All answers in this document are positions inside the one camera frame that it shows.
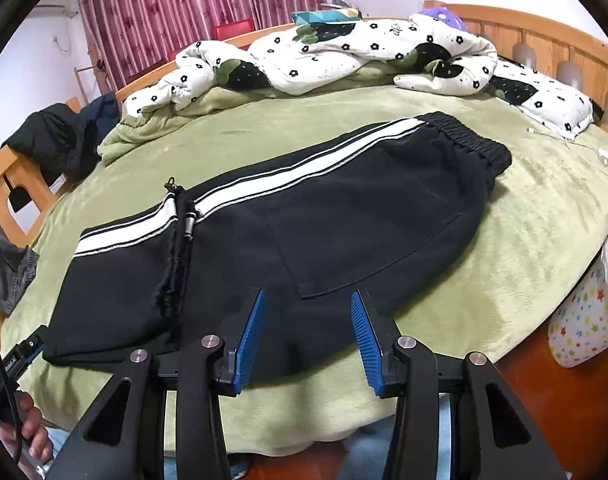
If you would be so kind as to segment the person's left hand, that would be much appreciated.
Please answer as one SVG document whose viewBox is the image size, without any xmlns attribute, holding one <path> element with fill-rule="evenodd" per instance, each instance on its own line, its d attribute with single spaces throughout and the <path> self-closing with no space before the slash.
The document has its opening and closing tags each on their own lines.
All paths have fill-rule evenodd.
<svg viewBox="0 0 608 480">
<path fill-rule="evenodd" d="M 33 398 L 27 392 L 17 391 L 14 395 L 21 412 L 21 434 L 28 441 L 28 454 L 39 463 L 46 464 L 52 458 L 54 445 L 44 426 L 42 411 L 34 404 Z"/>
</svg>

